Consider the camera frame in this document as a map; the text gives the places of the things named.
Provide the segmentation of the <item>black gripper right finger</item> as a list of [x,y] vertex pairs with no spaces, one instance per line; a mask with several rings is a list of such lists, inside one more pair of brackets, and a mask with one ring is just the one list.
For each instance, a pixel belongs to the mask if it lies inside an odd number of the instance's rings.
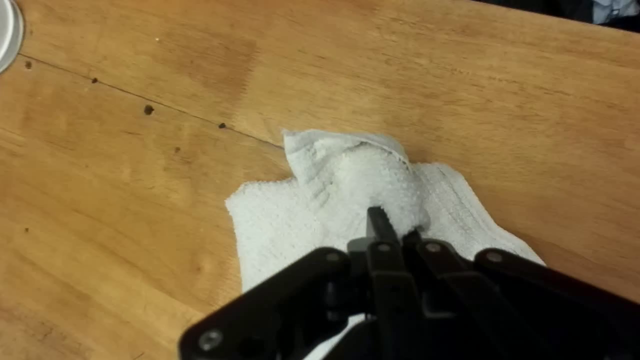
[[535,352],[535,333],[506,291],[443,240],[418,232],[403,238],[412,271],[428,360],[525,360]]

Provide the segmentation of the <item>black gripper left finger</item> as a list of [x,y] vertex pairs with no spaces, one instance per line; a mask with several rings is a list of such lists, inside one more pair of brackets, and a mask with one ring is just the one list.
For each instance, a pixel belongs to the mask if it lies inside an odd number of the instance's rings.
[[422,301],[411,262],[418,234],[399,236],[380,205],[366,212],[366,238],[350,247],[365,266],[366,319],[350,344],[357,360],[426,360]]

